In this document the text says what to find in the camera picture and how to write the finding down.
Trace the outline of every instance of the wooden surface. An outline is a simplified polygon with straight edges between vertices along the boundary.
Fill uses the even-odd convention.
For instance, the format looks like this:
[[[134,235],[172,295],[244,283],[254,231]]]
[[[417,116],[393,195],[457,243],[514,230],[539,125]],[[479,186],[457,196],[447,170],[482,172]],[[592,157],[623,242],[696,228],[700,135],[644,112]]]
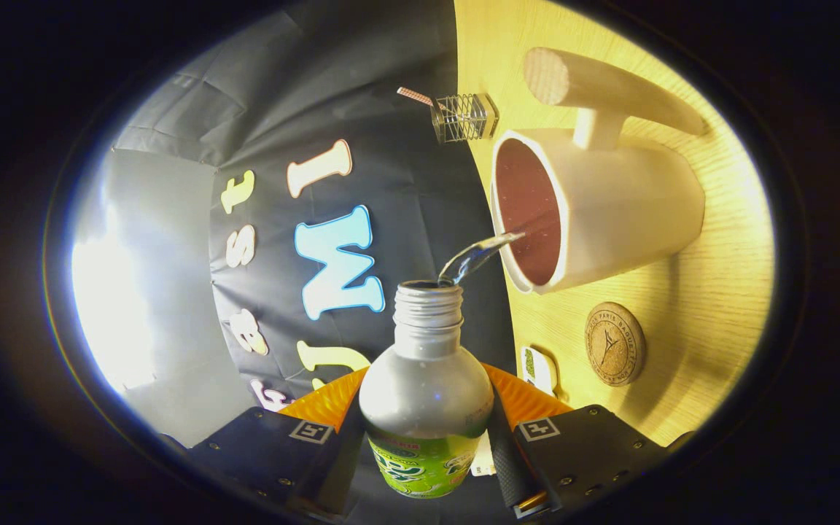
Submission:
[[[489,93],[500,112],[493,139],[470,142],[486,198],[494,139],[506,129],[572,128],[576,109],[544,106],[524,83],[524,53],[555,47],[638,74],[691,104],[707,124],[690,136],[630,117],[627,136],[682,154],[706,193],[702,236],[683,252],[623,275],[549,295],[506,280],[517,348],[559,365],[560,400],[600,403],[666,445],[698,428],[726,398],[763,332],[773,288],[774,242],[763,188],[743,146],[700,93],[656,57],[549,2],[456,0],[458,93]],[[598,303],[631,310],[647,339],[636,381],[608,386],[587,360],[586,317]]]

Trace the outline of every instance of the black backdrop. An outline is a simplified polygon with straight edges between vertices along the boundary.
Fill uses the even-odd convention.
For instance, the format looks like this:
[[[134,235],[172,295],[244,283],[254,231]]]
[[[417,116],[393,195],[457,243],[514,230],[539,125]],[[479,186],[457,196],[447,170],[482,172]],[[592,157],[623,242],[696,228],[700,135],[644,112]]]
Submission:
[[[209,253],[222,333],[246,385],[287,395],[286,403],[350,370],[304,367],[297,343],[345,346],[373,361],[394,340],[397,283],[434,279],[458,250],[493,236],[484,189],[463,144],[440,146],[423,104],[397,95],[407,86],[431,96],[456,93],[456,17],[443,0],[411,4],[303,2],[248,24],[185,64],[139,107],[118,149],[160,153],[216,166],[210,196]],[[314,182],[294,198],[287,164],[302,163],[344,139],[352,171]],[[250,197],[226,213],[227,182],[254,172]],[[382,282],[386,306],[330,309],[308,318],[301,289],[323,264],[297,252],[295,228],[367,207],[371,256],[356,278]],[[226,239],[254,226],[248,265],[226,263]],[[499,258],[463,283],[462,342],[480,361],[514,373],[513,330]],[[247,309],[269,352],[243,350],[230,317]],[[436,502],[414,502],[384,485],[364,444],[348,522],[397,513],[404,523],[513,522],[496,478],[470,478]]]
[[[0,3],[0,521],[248,518],[235,502],[172,481],[93,418],[54,356],[35,262],[54,177],[93,110],[120,88],[168,73],[174,57],[199,53],[258,9]],[[814,248],[797,351],[760,405],[683,475],[658,478],[579,521],[840,521],[840,2],[623,0],[581,9],[666,56],[692,50],[702,61],[695,67],[761,116],[796,174],[790,198],[808,212],[804,236]],[[23,370],[36,381],[10,391]],[[23,410],[29,403],[43,419]]]

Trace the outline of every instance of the black fabric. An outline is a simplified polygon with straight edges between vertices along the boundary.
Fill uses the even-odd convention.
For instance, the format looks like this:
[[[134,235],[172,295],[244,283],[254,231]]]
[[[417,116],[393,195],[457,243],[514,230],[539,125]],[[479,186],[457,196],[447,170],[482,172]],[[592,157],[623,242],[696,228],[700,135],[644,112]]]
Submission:
[[[398,96],[406,86],[431,96],[456,92],[456,26],[451,2],[319,3],[257,21],[187,64],[161,86],[118,140],[139,149],[219,167],[210,200],[209,246],[214,301],[231,358],[246,382],[257,379],[296,399],[343,366],[306,370],[297,342],[346,346],[375,359],[394,339],[394,292],[411,279],[433,279],[465,246],[494,235],[467,146],[440,146],[429,110]],[[294,199],[287,164],[347,140],[353,169],[307,186]],[[256,180],[250,199],[226,214],[229,179]],[[321,269],[297,254],[297,223],[317,224],[369,209],[373,242],[352,249],[374,258],[367,276],[383,283],[386,308],[329,310],[314,322],[301,289]],[[252,224],[256,255],[230,268],[225,242]],[[462,342],[477,358],[514,371],[507,292],[496,258],[464,286]],[[229,318],[246,308],[259,322],[267,355],[244,351]],[[513,522],[497,479],[471,478],[437,501],[413,501],[388,489],[363,446],[347,505],[348,522]]]

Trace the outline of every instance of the bright light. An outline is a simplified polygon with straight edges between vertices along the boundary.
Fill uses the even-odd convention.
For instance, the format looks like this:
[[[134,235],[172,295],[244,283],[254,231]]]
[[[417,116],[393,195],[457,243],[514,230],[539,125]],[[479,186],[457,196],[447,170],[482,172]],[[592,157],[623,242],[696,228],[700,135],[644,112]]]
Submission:
[[[155,380],[147,304],[134,264],[120,243],[114,209],[106,235],[74,246],[73,289],[80,324],[93,358],[117,392]]]

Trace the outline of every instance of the yellow letter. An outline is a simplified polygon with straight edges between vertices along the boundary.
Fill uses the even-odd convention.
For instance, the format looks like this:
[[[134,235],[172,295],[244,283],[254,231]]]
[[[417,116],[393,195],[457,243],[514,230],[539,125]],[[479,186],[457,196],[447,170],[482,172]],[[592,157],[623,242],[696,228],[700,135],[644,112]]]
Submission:
[[[320,365],[348,366],[353,371],[361,370],[371,365],[365,359],[365,356],[356,350],[347,349],[345,346],[307,346],[307,343],[297,341],[297,355],[300,355],[303,368],[306,368],[310,372],[316,371],[316,367]],[[314,391],[325,384],[319,379],[314,379]]]
[[[254,226],[246,224],[226,239],[226,265],[247,265],[254,257]]]
[[[242,183],[236,184],[235,179],[226,182],[226,190],[219,196],[222,201],[222,208],[229,214],[233,212],[233,206],[246,202],[254,190],[254,172],[246,170]]]
[[[268,346],[264,343],[264,337],[257,331],[257,320],[251,312],[242,308],[242,311],[229,318],[229,327],[233,335],[246,352],[257,352],[267,355]]]

